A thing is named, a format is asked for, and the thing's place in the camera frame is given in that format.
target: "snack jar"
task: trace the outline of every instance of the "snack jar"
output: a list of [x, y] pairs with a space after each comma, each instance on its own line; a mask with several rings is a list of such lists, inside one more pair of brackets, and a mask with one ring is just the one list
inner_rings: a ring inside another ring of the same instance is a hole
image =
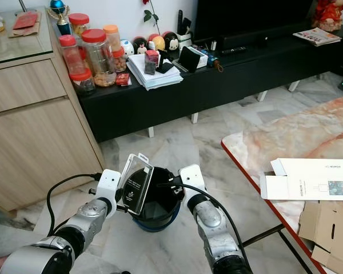
[[87, 96], [95, 92], [94, 79], [87, 68], [83, 74], [69, 74], [73, 81], [75, 91], [79, 96]]
[[89, 16], [84, 13], [71, 13], [69, 15], [69, 21], [71, 23], [71, 29], [73, 34], [81, 38], [81, 34], [90, 28]]
[[118, 27], [116, 25], [106, 25], [103, 30], [107, 34], [112, 52], [121, 49], [121, 39], [119, 37]]
[[101, 87], [113, 85], [117, 74], [105, 32], [101, 29], [90, 29], [84, 31], [81, 36], [95, 84]]
[[123, 47], [121, 47], [121, 49], [118, 51], [113, 51], [112, 54], [113, 54], [115, 71], [116, 72], [125, 71], [127, 68], [127, 65], [126, 65], [126, 58], [124, 56], [125, 50], [123, 49]]
[[79, 48], [76, 45], [75, 37], [67, 34], [60, 36], [58, 39], [61, 45], [63, 58], [69, 69], [69, 74], [85, 73], [85, 65], [81, 58]]

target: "white cardboard box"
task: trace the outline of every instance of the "white cardboard box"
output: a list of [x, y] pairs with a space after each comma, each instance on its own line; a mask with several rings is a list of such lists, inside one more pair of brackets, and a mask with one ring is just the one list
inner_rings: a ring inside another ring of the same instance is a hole
[[343, 160], [278, 158], [271, 164], [279, 176], [261, 176], [262, 198], [343, 200]]

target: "red jar lid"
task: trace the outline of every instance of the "red jar lid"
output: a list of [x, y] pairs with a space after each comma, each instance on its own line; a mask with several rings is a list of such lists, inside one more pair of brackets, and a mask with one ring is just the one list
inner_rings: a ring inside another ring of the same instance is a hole
[[60, 45], [63, 46], [63, 47], [70, 47], [70, 46], [75, 46], [76, 45], [75, 37], [73, 37], [70, 34], [66, 34], [66, 35], [60, 36], [58, 38], [58, 40], [59, 40]]
[[89, 16], [84, 13], [71, 13], [69, 21], [74, 25], [84, 25], [89, 23]]
[[113, 58], [119, 58], [119, 57], [123, 56], [124, 53], [125, 53], [125, 50], [123, 49], [123, 47], [121, 47], [120, 50], [112, 51]]
[[85, 68], [85, 72], [82, 74], [69, 74], [71, 80], [73, 81], [85, 81], [88, 80], [92, 75], [88, 68]]
[[105, 32], [101, 29], [86, 30], [81, 34], [82, 40], [88, 43], [103, 42], [107, 38]]

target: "cabinet leg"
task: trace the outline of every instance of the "cabinet leg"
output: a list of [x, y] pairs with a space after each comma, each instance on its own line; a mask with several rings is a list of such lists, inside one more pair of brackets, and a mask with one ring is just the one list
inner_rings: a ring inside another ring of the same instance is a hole
[[290, 87], [288, 88], [288, 90], [291, 91], [291, 92], [295, 91], [295, 89], [297, 88], [299, 82], [300, 82], [300, 80], [292, 82]]
[[258, 102], [262, 102], [264, 100], [265, 95], [267, 94], [267, 91], [268, 90], [265, 90], [265, 91], [262, 91], [262, 92], [258, 93], [258, 97], [257, 97]]
[[154, 137], [154, 127], [149, 127], [147, 132], [149, 133], [149, 138]]
[[192, 120], [192, 124], [197, 124], [197, 122], [198, 122], [198, 112], [192, 114], [191, 120]]

